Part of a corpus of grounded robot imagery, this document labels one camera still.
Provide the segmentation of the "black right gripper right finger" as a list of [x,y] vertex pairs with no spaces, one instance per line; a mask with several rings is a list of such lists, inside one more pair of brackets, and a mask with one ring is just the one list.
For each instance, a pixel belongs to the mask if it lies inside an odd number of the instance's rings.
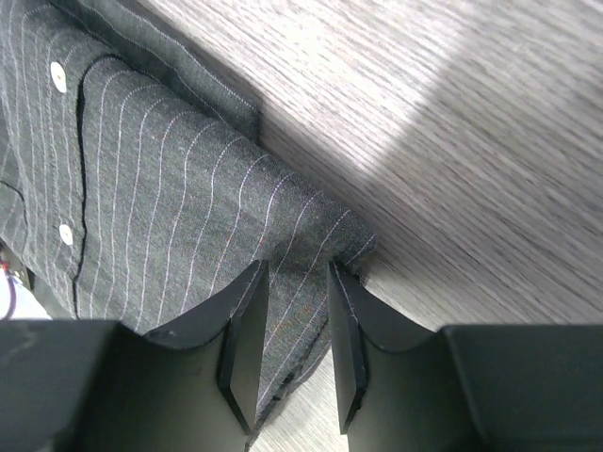
[[338,263],[328,310],[341,433],[352,451],[598,451],[598,325],[430,331]]

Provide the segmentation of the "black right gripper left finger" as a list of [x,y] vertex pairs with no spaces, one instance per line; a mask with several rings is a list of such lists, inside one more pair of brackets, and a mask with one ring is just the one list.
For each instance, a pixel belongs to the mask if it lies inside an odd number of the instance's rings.
[[241,451],[269,302],[256,261],[145,334],[110,320],[1,324],[5,451]]

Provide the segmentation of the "dark pinstriped long sleeve shirt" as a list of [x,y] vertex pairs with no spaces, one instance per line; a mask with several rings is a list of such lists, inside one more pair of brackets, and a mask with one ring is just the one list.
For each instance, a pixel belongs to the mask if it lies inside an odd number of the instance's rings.
[[375,234],[257,144],[259,114],[133,1],[1,5],[1,238],[56,312],[149,331],[269,263],[257,419],[329,344],[325,272]]

